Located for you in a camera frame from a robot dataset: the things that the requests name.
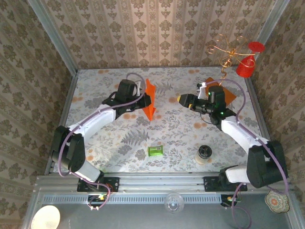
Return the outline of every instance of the green object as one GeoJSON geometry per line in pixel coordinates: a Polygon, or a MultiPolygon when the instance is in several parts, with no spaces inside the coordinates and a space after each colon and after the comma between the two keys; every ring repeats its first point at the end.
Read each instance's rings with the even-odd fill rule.
{"type": "Polygon", "coordinates": [[[163,155],[163,146],[148,147],[148,156],[163,155]]]}

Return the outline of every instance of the damask wallpaper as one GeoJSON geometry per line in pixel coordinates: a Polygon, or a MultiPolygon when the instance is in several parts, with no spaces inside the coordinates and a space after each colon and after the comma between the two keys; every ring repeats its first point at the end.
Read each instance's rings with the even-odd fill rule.
{"type": "Polygon", "coordinates": [[[283,144],[289,176],[305,203],[304,28],[305,1],[291,0],[257,59],[252,80],[269,133],[283,144]]]}
{"type": "Polygon", "coordinates": [[[255,40],[275,0],[42,0],[79,69],[208,66],[218,33],[255,40]]]}
{"type": "Polygon", "coordinates": [[[0,0],[0,228],[19,228],[71,76],[24,0],[0,0]]]}

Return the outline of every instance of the floral table surface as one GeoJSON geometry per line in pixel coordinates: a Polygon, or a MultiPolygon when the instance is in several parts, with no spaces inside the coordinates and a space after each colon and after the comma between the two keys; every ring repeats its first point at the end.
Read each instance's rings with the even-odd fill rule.
{"type": "MultiPolygon", "coordinates": [[[[93,112],[116,91],[127,73],[135,72],[156,86],[154,120],[150,122],[143,110],[122,115],[88,141],[85,146],[88,161],[104,172],[207,172],[245,164],[245,151],[230,136],[177,102],[181,94],[197,94],[197,83],[209,77],[219,79],[220,70],[219,67],[80,70],[67,126],[93,112]],[[148,147],[159,145],[163,145],[163,156],[149,157],[148,147]],[[208,145],[213,151],[204,165],[195,161],[201,145],[208,145]]],[[[244,79],[233,69],[228,70],[227,77],[246,91],[246,106],[240,119],[260,134],[244,79]]],[[[222,85],[237,96],[228,106],[237,112],[243,102],[242,92],[235,84],[222,85]]],[[[208,115],[203,118],[209,121],[208,115]]]]}

